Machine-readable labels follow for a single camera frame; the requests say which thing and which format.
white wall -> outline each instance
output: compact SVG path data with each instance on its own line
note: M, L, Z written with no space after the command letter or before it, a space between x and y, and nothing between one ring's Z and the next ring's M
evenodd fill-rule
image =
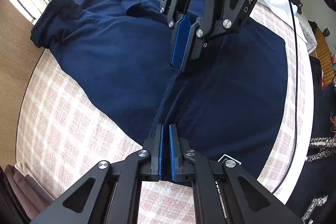
M336 54L336 12L331 10L324 0L301 0L302 11L310 21L315 21L323 31L328 28L330 35L325 38L330 52Z

navy blue fabric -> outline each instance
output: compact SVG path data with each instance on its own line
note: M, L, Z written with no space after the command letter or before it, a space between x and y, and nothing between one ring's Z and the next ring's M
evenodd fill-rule
M204 4L191 0L191 23ZM284 40L249 19L239 34L210 41L199 70L185 76L169 65L171 29L159 7L160 0L52 0L31 40L50 48L90 101L137 143L158 122L166 132L176 123L193 149L212 160L229 154L258 177L283 117Z

silver screw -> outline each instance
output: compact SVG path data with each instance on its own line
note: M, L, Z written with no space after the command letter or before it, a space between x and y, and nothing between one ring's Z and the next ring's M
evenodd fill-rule
M235 162L234 160L227 160L227 161L225 162L225 165L226 165L227 167L229 167L229 168L233 168L233 167L236 166L236 162Z
M192 156L195 156L196 152L195 152L195 150L193 150L193 149L187 149L187 150L185 151L185 154L186 154L188 157L192 157Z
M226 19L226 20L223 21L223 27L224 27L225 29L230 29L231 25L232 25L231 20Z
M201 29L198 29L198 30L196 31L196 36L197 36L197 37L202 37L202 36L203 36L203 31L202 31Z
M139 157L146 157L148 155L148 151L147 150L140 150L138 152L138 156Z
M109 166L109 163L105 160L102 160L102 161L98 162L98 168L99 169L105 169L108 166Z

checkered fabric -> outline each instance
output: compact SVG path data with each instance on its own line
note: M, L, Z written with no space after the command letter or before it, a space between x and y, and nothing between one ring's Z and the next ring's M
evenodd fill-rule
M288 57L283 120L273 150L258 178L272 191L288 168L294 145L294 35L286 23L259 3L252 17L284 38ZM305 96L303 68L309 66L310 70L310 65L302 63L302 55L307 55L304 43L299 47L297 147L302 138L310 138L310 132L302 134L302 124L305 101L313 100ZM16 160L23 162L39 183L57 198L100 160L124 160L140 148L91 104L77 82L64 73L50 51L45 50L22 103ZM169 182L143 182L138 223L195 223L192 189Z

wooden panel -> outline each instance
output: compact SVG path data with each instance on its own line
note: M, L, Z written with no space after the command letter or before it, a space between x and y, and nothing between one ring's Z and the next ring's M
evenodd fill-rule
M0 0L0 166L15 164L17 120L22 99L43 49L29 40L31 23Z
M324 78L325 83L328 85L331 83L335 72L333 69L333 63L331 61L330 50L327 45L326 39L322 31L318 27L316 29L315 38L317 41L317 47L316 47L317 58L321 62L321 67L323 70L323 78Z

